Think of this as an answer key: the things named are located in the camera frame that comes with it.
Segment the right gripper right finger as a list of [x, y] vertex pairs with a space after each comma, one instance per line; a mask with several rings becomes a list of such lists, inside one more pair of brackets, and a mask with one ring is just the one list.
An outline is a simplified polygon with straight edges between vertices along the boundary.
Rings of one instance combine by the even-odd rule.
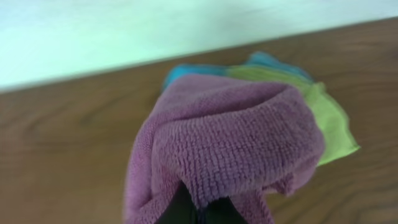
[[229, 197], [212, 201], [201, 211], [202, 224], [247, 224]]

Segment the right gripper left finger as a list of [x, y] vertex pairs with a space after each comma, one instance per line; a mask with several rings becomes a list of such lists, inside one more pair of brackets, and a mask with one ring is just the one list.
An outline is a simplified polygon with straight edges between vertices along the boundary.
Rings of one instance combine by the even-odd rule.
[[168, 207], [161, 214], [155, 224], [197, 224], [197, 209], [192, 202], [191, 195], [181, 182], [172, 197]]

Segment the purple cloth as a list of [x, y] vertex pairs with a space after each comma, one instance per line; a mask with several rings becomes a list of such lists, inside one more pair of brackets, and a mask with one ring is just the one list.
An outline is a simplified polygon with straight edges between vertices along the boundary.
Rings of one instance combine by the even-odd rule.
[[308, 182], [325, 143], [295, 87], [188, 75], [170, 84], [131, 152], [126, 223], [154, 223], [184, 184], [200, 213], [226, 197], [248, 223], [272, 223], [265, 195]]

